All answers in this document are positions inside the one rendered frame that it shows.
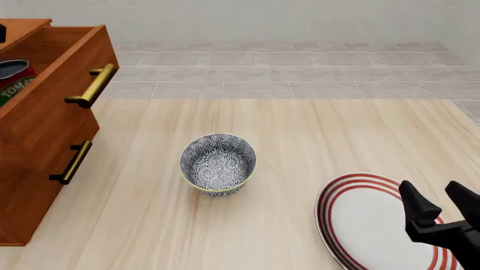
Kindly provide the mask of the red tomato tin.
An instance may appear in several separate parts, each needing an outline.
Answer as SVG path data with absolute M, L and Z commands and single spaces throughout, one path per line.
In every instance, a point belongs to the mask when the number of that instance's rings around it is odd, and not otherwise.
M 36 76 L 28 60 L 0 61 L 0 107 L 21 92 Z

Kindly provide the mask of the grey patterned bowl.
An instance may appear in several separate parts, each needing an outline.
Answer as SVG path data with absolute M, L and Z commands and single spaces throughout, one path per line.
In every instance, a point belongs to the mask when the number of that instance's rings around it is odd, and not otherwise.
M 251 179 L 257 166 L 256 152 L 240 136 L 213 133 L 186 146 L 179 159 L 183 179 L 200 193 L 225 197 Z

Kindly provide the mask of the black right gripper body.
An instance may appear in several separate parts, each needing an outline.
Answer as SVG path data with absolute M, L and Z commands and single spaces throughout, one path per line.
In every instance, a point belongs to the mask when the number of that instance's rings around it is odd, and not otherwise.
M 480 231 L 465 220 L 447 224 L 407 221 L 405 231 L 413 242 L 450 250 L 465 270 L 480 270 Z

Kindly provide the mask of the white plate with red rings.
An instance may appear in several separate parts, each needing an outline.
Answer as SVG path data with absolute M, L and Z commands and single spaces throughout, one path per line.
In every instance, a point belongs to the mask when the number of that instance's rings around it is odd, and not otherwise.
M 450 250 L 410 240 L 399 185 L 368 172 L 325 184 L 315 220 L 334 260 L 343 270 L 464 270 Z

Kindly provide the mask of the wooden cabinet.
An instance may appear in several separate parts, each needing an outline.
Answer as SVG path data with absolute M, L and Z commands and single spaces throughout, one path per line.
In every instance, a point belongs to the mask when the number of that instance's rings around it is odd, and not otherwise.
M 8 51 L 43 27 L 52 26 L 51 22 L 51 19 L 0 19 L 0 24 L 7 29 L 6 41 L 0 44 L 0 53 Z M 11 59 L 18 58 L 0 57 L 0 62 Z M 8 148 L 13 142 L 8 130 L 12 129 L 0 127 L 0 149 Z M 0 247 L 27 245 L 56 197 L 0 201 Z

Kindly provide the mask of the wooden drawer with tin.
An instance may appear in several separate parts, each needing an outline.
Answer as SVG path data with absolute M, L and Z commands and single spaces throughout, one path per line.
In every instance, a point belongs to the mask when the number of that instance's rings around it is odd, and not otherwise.
M 113 64 L 119 69 L 106 26 L 45 26 L 20 41 L 1 58 L 28 60 L 36 78 L 0 107 L 0 128 L 21 130 L 31 118 L 90 111 L 66 96 L 80 96 L 95 76 L 91 69 Z

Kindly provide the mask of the closed wooden drawer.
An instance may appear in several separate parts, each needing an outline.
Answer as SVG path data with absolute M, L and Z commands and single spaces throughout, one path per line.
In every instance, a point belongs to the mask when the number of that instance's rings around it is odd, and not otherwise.
M 28 118 L 21 130 L 8 130 L 13 142 L 0 149 L 0 201 L 56 197 L 66 185 L 50 181 L 63 173 L 75 151 L 91 141 L 99 124 L 90 111 Z

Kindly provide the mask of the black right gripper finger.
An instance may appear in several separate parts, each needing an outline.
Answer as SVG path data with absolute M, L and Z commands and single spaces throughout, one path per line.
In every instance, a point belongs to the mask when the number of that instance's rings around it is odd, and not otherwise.
M 406 223 L 418 226 L 434 226 L 442 209 L 434 205 L 413 186 L 410 181 L 402 181 L 399 188 Z
M 457 181 L 450 181 L 445 192 L 470 226 L 480 226 L 480 195 Z

